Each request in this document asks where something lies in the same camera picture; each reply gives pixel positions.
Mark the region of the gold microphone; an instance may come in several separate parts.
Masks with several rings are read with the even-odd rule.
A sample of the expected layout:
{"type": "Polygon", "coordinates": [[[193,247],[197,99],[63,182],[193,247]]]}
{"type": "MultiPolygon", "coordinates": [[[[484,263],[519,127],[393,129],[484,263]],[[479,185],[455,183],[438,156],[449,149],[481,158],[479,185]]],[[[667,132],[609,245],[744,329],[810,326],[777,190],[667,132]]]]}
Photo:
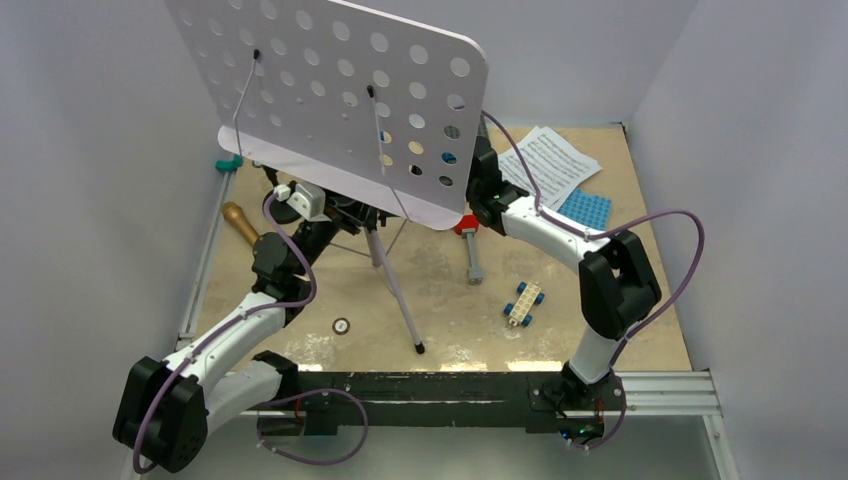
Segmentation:
{"type": "Polygon", "coordinates": [[[247,218],[243,208],[236,202],[228,201],[220,207],[220,213],[225,222],[230,225],[250,246],[258,241],[260,234],[247,218]]]}

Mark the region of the sheet music page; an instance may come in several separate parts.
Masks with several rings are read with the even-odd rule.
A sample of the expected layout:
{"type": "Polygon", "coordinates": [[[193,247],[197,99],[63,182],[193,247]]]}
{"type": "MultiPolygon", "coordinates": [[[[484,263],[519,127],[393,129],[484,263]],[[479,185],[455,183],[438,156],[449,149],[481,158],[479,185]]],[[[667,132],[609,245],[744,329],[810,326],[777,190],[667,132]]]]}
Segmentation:
{"type": "Polygon", "coordinates": [[[549,127],[534,127],[517,143],[539,189],[540,203],[558,210],[581,183],[599,173],[598,161],[549,127]]]}

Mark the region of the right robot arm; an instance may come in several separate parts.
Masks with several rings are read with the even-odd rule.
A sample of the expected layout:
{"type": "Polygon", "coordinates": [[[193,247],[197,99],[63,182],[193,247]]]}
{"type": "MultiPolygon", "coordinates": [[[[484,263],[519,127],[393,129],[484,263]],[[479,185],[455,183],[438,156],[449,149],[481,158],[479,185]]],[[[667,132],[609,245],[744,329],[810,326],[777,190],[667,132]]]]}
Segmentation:
{"type": "Polygon", "coordinates": [[[555,225],[560,215],[549,220],[537,213],[535,198],[504,179],[497,153],[484,136],[476,138],[466,200],[483,226],[539,249],[577,274],[587,328],[554,391],[573,406],[588,405],[609,380],[625,333],[662,298],[640,238],[624,230],[589,240],[555,225]]]}

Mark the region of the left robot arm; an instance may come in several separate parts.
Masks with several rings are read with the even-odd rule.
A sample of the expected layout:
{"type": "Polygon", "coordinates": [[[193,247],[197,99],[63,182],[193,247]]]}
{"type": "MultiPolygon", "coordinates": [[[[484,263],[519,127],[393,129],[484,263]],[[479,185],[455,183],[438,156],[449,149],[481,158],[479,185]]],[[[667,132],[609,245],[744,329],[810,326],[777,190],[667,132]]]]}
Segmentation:
{"type": "Polygon", "coordinates": [[[332,203],[317,215],[303,214],[291,235],[276,226],[259,236],[252,247],[256,281],[237,307],[187,346],[130,368],[112,436],[130,449],[136,474],[183,470],[211,433],[252,408],[300,412],[311,397],[339,394],[332,387],[305,389],[298,366],[270,351],[240,372],[232,368],[316,298],[316,260],[339,232],[362,225],[332,203]]]}

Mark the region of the lavender tripod music stand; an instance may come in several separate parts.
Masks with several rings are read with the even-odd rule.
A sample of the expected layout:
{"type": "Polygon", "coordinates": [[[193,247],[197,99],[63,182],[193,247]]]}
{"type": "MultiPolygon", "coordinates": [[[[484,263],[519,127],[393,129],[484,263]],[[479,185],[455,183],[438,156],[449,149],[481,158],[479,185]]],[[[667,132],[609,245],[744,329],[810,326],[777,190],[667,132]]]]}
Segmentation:
{"type": "Polygon", "coordinates": [[[465,213],[488,62],[472,39],[344,1],[170,1],[217,140],[434,229],[465,213]]]}

